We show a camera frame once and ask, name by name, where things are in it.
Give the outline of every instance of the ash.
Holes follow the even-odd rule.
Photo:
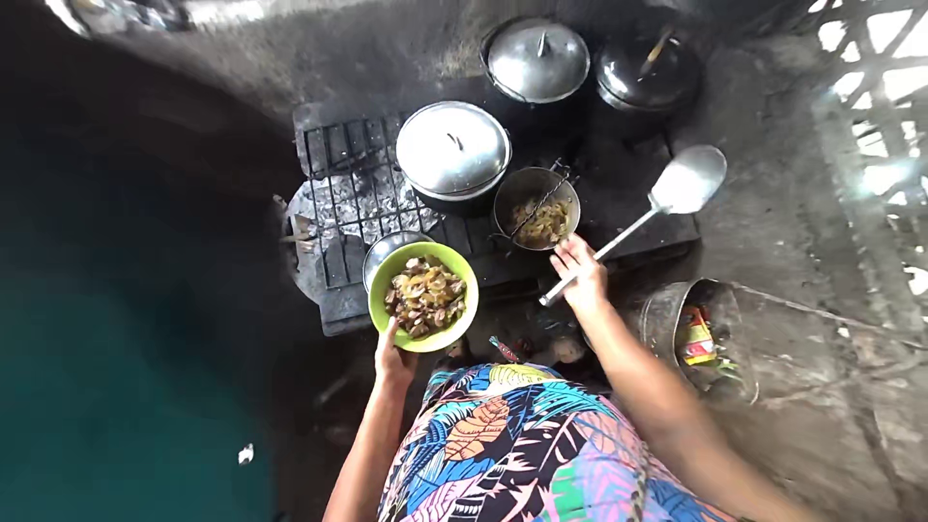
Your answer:
[[[339,233],[370,245],[400,230],[428,232],[441,219],[388,165],[307,180],[287,206],[287,217],[294,215],[308,225],[293,232],[309,233],[305,246],[314,254],[328,249]]]

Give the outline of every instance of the colorful patterned dress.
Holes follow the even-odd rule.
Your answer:
[[[549,368],[436,372],[380,522],[731,521],[670,474],[609,400]]]

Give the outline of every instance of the green bowl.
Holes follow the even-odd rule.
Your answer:
[[[457,339],[467,331],[473,318],[477,315],[477,301],[479,298],[477,291],[477,276],[473,273],[464,256],[458,254],[455,249],[437,242],[414,242],[406,246],[401,246],[388,255],[380,263],[374,277],[370,282],[370,293],[367,296],[367,311],[370,313],[371,320],[374,321],[374,327],[378,332],[387,329],[387,323],[390,321],[390,314],[384,309],[383,299],[390,291],[390,280],[406,268],[406,261],[412,257],[423,257],[426,254],[434,255],[442,260],[442,264],[448,267],[452,273],[460,277],[467,283],[467,289],[464,291],[464,303],[466,308],[460,319],[456,320],[450,328],[433,333],[423,339],[413,339],[409,337],[402,328],[396,333],[395,344],[406,351],[410,352],[433,352],[440,350]]]

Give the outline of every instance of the hand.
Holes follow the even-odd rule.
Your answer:
[[[564,289],[564,299],[574,312],[587,309],[600,303],[606,303],[606,267],[593,259],[593,249],[583,238],[571,234],[554,247],[551,265],[561,278],[572,272],[577,274],[576,281]]]
[[[406,390],[416,374],[419,354],[407,352],[393,344],[393,338],[398,329],[399,322],[395,317],[390,317],[387,329],[380,334],[377,342],[374,368],[377,371],[378,381],[387,386],[402,387]]]

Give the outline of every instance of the stove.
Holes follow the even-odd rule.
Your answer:
[[[529,106],[495,91],[484,78],[432,87],[405,111],[384,111],[403,103],[374,100],[348,103],[341,112],[329,104],[310,104],[294,112],[297,154],[307,181],[287,209],[294,243],[293,278],[319,304],[323,331],[337,335],[365,328],[367,293],[362,266],[367,249],[380,237],[405,229],[427,233],[462,253],[477,275],[481,298],[534,299],[555,282],[548,254],[514,247],[498,232],[492,209],[474,217],[443,215],[425,206],[396,166],[394,144],[406,117],[438,99],[460,99],[493,114],[511,135],[509,171],[527,166],[569,164],[580,199],[577,233],[594,248],[650,209],[647,193],[671,158],[666,136],[625,143],[622,115],[581,89],[548,106]],[[352,117],[352,109],[360,114]],[[652,253],[695,241],[690,215],[659,215],[624,242],[610,259]]]

